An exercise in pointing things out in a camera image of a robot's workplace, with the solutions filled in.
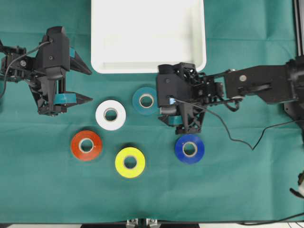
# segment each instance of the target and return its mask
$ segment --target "green tablecloth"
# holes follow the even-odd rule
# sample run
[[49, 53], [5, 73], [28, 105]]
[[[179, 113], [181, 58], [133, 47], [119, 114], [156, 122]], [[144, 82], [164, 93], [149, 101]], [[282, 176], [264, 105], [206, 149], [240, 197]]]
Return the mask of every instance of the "green tablecloth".
[[[295, 57], [291, 0], [205, 0], [207, 74], [228, 68], [284, 64]], [[70, 43], [90, 65], [89, 0], [0, 0], [0, 38], [5, 45], [34, 48], [52, 26], [65, 26]], [[304, 210], [289, 193], [303, 169], [301, 130], [269, 129], [255, 151], [231, 142], [222, 124], [206, 114], [206, 153], [194, 165], [174, 154], [178, 136], [132, 107], [132, 95], [155, 86], [156, 74], [86, 76], [68, 73], [67, 90], [92, 97], [58, 117], [38, 115], [26, 83], [9, 83], [0, 113], [0, 222], [88, 223], [130, 218], [186, 221], [279, 219]], [[113, 98], [126, 108], [125, 125], [113, 132], [95, 121], [96, 107]], [[238, 112], [213, 107], [233, 137], [254, 144], [261, 130], [288, 121], [278, 105], [247, 97]], [[82, 129], [98, 133], [103, 153], [80, 162], [69, 149]], [[133, 143], [146, 169], [126, 180], [115, 156]]]

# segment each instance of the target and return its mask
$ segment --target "cable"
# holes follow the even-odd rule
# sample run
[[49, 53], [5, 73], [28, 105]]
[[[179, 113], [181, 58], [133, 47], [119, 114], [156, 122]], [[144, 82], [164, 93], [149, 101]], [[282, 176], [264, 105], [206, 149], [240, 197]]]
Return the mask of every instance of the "cable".
[[269, 221], [269, 222], [257, 222], [257, 223], [238, 223], [239, 225], [243, 226], [259, 226], [259, 225], [267, 225], [267, 224], [273, 224], [277, 222], [285, 222], [288, 221], [289, 219], [294, 219], [299, 216], [304, 216], [304, 212], [296, 215], [289, 216], [287, 218], [279, 219], [279, 220], [274, 220], [274, 221]]
[[227, 125], [225, 124], [224, 120], [222, 119], [222, 117], [220, 117], [218, 114], [214, 113], [213, 111], [210, 111], [210, 110], [208, 110], [207, 108], [205, 108], [205, 107], [203, 107], [203, 106], [200, 106], [200, 105], [196, 105], [196, 104], [192, 104], [192, 103], [189, 103], [189, 102], [186, 102], [186, 101], [178, 100], [178, 99], [176, 99], [176, 98], [174, 98], [174, 97], [173, 97], [173, 99], [175, 99], [177, 102], [184, 103], [184, 104], [189, 104], [189, 105], [192, 105], [192, 106], [197, 107], [197, 108], [199, 108], [199, 109], [202, 109], [202, 110], [204, 110], [204, 111], [206, 111], [206, 112], [208, 112], [208, 113], [213, 114], [214, 116], [216, 116], [216, 117], [222, 122], [222, 124], [224, 125], [224, 127], [225, 127], [225, 129], [226, 129], [226, 132], [227, 132], [227, 134], [228, 134], [228, 137], [229, 137], [229, 139], [230, 139], [231, 141], [240, 142], [240, 143], [246, 144], [251, 150], [254, 150], [254, 149], [257, 147], [257, 145], [260, 143], [260, 141], [261, 141], [261, 139], [263, 138], [264, 133], [265, 133], [265, 131], [266, 131], [267, 129], [272, 128], [272, 127], [277, 127], [277, 126], [286, 125], [286, 124], [291, 124], [291, 123], [295, 123], [295, 122], [303, 122], [303, 121], [304, 121], [304, 120], [292, 120], [292, 121], [288, 121], [288, 122], [285, 122], [285, 123], [279, 123], [279, 124], [275, 124], [275, 125], [272, 125], [272, 126], [268, 126], [268, 127], [266, 127], [266, 128], [263, 129], [263, 131], [262, 131], [262, 133], [261, 133], [261, 135], [260, 135], [260, 137], [259, 137], [257, 143], [256, 143], [254, 146], [252, 146], [252, 145], [250, 145], [250, 144], [249, 144], [248, 142], [246, 142], [246, 141], [243, 141], [243, 140], [240, 140], [240, 139], [234, 139], [234, 138], [232, 138], [232, 137], [231, 137], [231, 134], [230, 134], [230, 131], [229, 131]]
[[[199, 109], [202, 109], [206, 112], [209, 112], [213, 115], [215, 115], [221, 122], [222, 124], [224, 125], [227, 133], [228, 133], [228, 136], [229, 136], [229, 139], [232, 140], [232, 141], [235, 141], [235, 142], [240, 142], [240, 143], [244, 143], [246, 144], [248, 147], [250, 147], [251, 150], [254, 150], [256, 148], [256, 146], [259, 144], [259, 142], [261, 141], [265, 131], [268, 129], [268, 128], [271, 128], [271, 127], [275, 127], [275, 126], [281, 126], [281, 125], [285, 125], [285, 124], [290, 124], [290, 123], [294, 123], [294, 122], [299, 122], [299, 121], [304, 121], [304, 120], [293, 120], [293, 121], [289, 121], [289, 122], [285, 122], [285, 123], [279, 123], [279, 124], [275, 124], [275, 125], [272, 125], [272, 126], [268, 126], [266, 128], [264, 128], [264, 130], [262, 131], [262, 134], [260, 136], [260, 138], [258, 139], [257, 143], [254, 145], [254, 146], [251, 146], [249, 143], [243, 141], [243, 140], [239, 140], [239, 139], [233, 139], [231, 137], [231, 134], [230, 134], [230, 131], [227, 127], [227, 125], [225, 124], [224, 120], [222, 119], [222, 117], [220, 117], [218, 114], [214, 113], [213, 111], [210, 111], [208, 109], [206, 109], [205, 107], [202, 107], [200, 105], [196, 105], [196, 104], [192, 104], [192, 103], [189, 103], [189, 102], [185, 102], [185, 101], [181, 101], [181, 100], [178, 100], [176, 98], [174, 98], [177, 102], [180, 102], [180, 103], [184, 103], [184, 104], [189, 104], [189, 105], [192, 105], [194, 107], [197, 107]], [[300, 214], [296, 214], [296, 215], [292, 215], [292, 216], [289, 216], [287, 218], [283, 218], [283, 219], [280, 219], [280, 220], [274, 220], [274, 221], [269, 221], [269, 222], [259, 222], [259, 223], [239, 223], [240, 225], [244, 225], [244, 226], [257, 226], [257, 225], [266, 225], [266, 224], [272, 224], [272, 223], [277, 223], [277, 222], [283, 222], [283, 221], [287, 221], [289, 219], [293, 219], [293, 218], [296, 218], [296, 217], [299, 217], [299, 216], [304, 216], [304, 212], [303, 213], [300, 213]]]
[[2, 90], [2, 92], [1, 92], [1, 94], [0, 94], [0, 99], [3, 97], [3, 95], [4, 95], [4, 93], [5, 93], [5, 90], [6, 90], [6, 81], [7, 81], [7, 76], [8, 76], [8, 72], [9, 72], [9, 69], [10, 69], [11, 65], [12, 65], [14, 62], [18, 61], [19, 59], [21, 59], [21, 58], [23, 58], [23, 57], [25, 57], [25, 56], [27, 56], [27, 55], [29, 55], [29, 54], [31, 54], [31, 53], [37, 51], [39, 48], [41, 48], [42, 46], [44, 46], [44, 45], [46, 45], [46, 44], [49, 44], [49, 43], [50, 43], [50, 41], [43, 42], [43, 43], [39, 44], [39, 45], [38, 45], [36, 48], [34, 48], [33, 50], [28, 51], [27, 53], [25, 53], [25, 54], [19, 56], [18, 58], [14, 59], [13, 61], [11, 61], [11, 63], [8, 65], [8, 68], [6, 69], [5, 74], [4, 74], [4, 78], [3, 78], [3, 83], [4, 83], [4, 85], [3, 85], [3, 90]]
[[304, 228], [304, 227], [302, 227], [299, 223], [296, 222], [296, 224], [297, 224], [299, 227]]

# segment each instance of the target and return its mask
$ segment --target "red tape roll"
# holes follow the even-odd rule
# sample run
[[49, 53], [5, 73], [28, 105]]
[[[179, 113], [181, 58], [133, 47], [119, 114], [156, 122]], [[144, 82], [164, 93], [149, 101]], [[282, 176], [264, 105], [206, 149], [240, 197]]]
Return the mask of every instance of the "red tape roll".
[[[92, 149], [85, 152], [81, 149], [81, 143], [90, 140], [93, 144]], [[103, 149], [103, 142], [98, 134], [92, 131], [80, 131], [72, 139], [71, 151], [75, 157], [82, 161], [90, 161], [98, 157]]]

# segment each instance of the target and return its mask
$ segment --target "metal clamp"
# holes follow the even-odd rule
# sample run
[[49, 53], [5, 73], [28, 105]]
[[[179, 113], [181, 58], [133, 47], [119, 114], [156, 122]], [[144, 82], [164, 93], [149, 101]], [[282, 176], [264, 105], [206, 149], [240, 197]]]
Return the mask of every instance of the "metal clamp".
[[155, 228], [157, 226], [157, 219], [147, 218], [146, 224], [147, 224], [147, 226], [150, 226], [151, 228]]
[[127, 220], [127, 224], [125, 225], [126, 228], [135, 228], [138, 226], [138, 218]]

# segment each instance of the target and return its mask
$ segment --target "white plastic bin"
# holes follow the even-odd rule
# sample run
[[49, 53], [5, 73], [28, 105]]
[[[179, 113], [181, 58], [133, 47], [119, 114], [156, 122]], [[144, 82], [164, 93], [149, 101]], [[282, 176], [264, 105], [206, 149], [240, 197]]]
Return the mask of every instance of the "white plastic bin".
[[203, 0], [92, 0], [91, 63], [98, 73], [156, 73], [206, 65]]

